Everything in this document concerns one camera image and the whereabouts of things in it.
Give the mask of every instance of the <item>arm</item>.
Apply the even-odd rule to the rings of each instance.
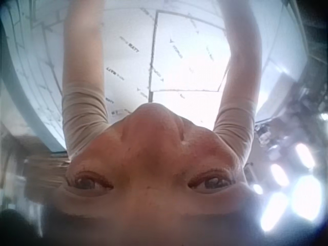
[[[75,157],[108,127],[100,32],[104,0],[72,0],[65,24],[63,130]]]
[[[253,140],[261,79],[261,38],[247,0],[219,0],[219,4],[231,63],[214,132],[244,165]]]

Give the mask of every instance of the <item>light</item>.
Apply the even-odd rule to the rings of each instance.
[[[313,156],[306,145],[299,143],[295,149],[304,166],[309,169],[315,166]]]
[[[301,177],[292,195],[292,209],[299,216],[314,220],[322,202],[320,182],[313,176]]]
[[[322,114],[320,115],[320,117],[321,117],[321,119],[327,121],[327,120],[328,120],[328,113],[322,113]]]
[[[274,193],[266,207],[262,218],[261,227],[265,232],[272,230],[285,212],[289,201],[283,193]]]
[[[289,180],[288,177],[285,173],[285,171],[281,168],[281,166],[277,164],[271,165],[271,172],[273,177],[275,178],[276,182],[282,186],[288,186],[289,185]]]
[[[263,189],[262,189],[262,187],[259,184],[254,184],[254,185],[252,185],[252,187],[253,187],[253,190],[257,194],[259,194],[259,195],[262,195],[263,194]]]

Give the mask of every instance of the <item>nose tip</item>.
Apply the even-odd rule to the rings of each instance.
[[[183,122],[179,116],[160,104],[145,104],[124,122],[123,138],[133,141],[181,141]]]

